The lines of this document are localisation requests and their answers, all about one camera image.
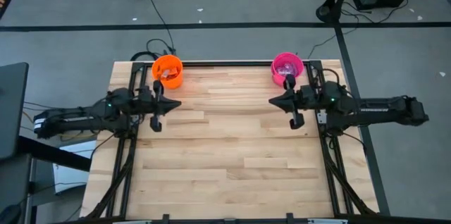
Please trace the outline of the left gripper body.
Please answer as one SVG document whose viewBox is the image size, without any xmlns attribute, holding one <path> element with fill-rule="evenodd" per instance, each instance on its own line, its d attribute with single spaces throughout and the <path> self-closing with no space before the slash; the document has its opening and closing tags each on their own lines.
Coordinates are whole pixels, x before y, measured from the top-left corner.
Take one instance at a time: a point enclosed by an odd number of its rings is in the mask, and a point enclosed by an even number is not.
<svg viewBox="0 0 451 224">
<path fill-rule="evenodd" d="M 139 108 L 140 113 L 144 116 L 145 114 L 152 114 L 150 118 L 150 128 L 154 132 L 162 131 L 162 125 L 159 121 L 159 116 L 162 114 L 163 104 L 161 103 L 161 97 L 163 92 L 163 85 L 160 80 L 153 81 L 152 85 L 153 99 L 151 102 L 140 101 Z"/>
</svg>

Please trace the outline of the orange Reese's pack white label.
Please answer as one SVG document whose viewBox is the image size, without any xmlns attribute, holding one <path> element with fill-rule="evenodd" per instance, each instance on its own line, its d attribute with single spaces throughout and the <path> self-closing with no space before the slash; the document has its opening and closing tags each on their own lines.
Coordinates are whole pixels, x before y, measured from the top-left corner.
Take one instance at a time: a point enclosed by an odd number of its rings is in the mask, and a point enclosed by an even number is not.
<svg viewBox="0 0 451 224">
<path fill-rule="evenodd" d="M 178 70 L 176 68 L 165 69 L 160 74 L 159 79 L 160 80 L 170 80 L 170 79 L 177 77 L 177 75 L 178 75 Z"/>
</svg>

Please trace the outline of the orange plastic halloween bucket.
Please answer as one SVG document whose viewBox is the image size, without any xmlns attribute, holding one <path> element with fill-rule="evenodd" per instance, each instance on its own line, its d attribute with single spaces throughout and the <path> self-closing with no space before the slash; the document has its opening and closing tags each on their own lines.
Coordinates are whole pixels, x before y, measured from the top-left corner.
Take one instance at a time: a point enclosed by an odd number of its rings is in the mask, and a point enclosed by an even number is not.
<svg viewBox="0 0 451 224">
<path fill-rule="evenodd" d="M 176 68 L 178 70 L 177 77 L 170 80 L 160 80 L 160 74 L 165 69 Z M 160 80 L 165 88 L 177 89 L 183 83 L 183 62 L 174 55 L 165 55 L 158 58 L 152 66 L 152 77 L 154 80 Z"/>
</svg>

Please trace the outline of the large purple Skittles bag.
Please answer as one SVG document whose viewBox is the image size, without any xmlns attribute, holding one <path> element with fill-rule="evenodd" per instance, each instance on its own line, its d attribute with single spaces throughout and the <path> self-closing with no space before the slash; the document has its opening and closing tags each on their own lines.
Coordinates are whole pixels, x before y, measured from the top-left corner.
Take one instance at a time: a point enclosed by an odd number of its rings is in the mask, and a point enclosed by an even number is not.
<svg viewBox="0 0 451 224">
<path fill-rule="evenodd" d="M 297 76 L 298 71 L 299 70 L 294 63 L 284 63 L 283 65 L 276 67 L 277 74 L 282 76 L 286 75 Z"/>
</svg>

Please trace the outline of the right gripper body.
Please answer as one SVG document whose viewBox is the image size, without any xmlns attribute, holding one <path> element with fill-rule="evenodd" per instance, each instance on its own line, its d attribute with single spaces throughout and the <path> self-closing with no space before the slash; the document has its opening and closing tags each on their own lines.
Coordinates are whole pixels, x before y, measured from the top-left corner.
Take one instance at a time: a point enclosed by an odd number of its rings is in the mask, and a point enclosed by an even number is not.
<svg viewBox="0 0 451 224">
<path fill-rule="evenodd" d="M 300 91 L 295 91 L 296 80 L 292 75 L 287 75 L 284 81 L 284 88 L 290 92 L 292 119 L 290 119 L 290 128 L 299 129 L 304 125 L 304 116 L 298 112 L 298 110 L 315 109 L 317 100 L 309 103 L 302 103 L 300 99 Z"/>
</svg>

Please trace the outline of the grey flat monitor panel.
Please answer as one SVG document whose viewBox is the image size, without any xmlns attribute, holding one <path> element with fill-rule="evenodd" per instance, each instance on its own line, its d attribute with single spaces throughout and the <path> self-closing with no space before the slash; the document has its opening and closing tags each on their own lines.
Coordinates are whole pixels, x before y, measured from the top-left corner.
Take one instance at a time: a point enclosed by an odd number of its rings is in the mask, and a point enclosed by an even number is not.
<svg viewBox="0 0 451 224">
<path fill-rule="evenodd" d="M 0 66 L 0 160 L 18 148 L 28 70 L 25 62 Z"/>
</svg>

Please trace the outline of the black aluminium table frame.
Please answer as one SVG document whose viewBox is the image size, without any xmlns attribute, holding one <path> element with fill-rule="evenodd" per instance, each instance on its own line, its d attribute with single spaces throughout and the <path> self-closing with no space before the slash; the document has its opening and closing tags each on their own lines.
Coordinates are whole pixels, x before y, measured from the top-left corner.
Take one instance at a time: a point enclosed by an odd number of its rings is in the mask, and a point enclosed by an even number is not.
<svg viewBox="0 0 451 224">
<path fill-rule="evenodd" d="M 132 170 L 109 214 L 129 220 L 332 217 L 358 208 L 326 169 L 318 113 L 305 124 L 268 102 L 283 89 L 269 61 L 186 61 L 180 107 L 138 127 Z"/>
</svg>

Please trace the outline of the pink plastic halloween bucket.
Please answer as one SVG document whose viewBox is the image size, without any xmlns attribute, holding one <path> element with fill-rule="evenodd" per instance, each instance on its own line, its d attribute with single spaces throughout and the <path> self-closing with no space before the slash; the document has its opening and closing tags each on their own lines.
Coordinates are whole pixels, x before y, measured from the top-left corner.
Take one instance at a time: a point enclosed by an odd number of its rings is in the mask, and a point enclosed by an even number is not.
<svg viewBox="0 0 451 224">
<path fill-rule="evenodd" d="M 284 63 L 294 63 L 297 66 L 299 71 L 297 76 L 293 76 L 294 78 L 299 77 L 304 71 L 304 62 L 297 54 L 290 52 L 278 54 L 271 63 L 271 74 L 273 81 L 279 86 L 283 86 L 286 76 L 277 74 L 276 67 Z"/>
</svg>

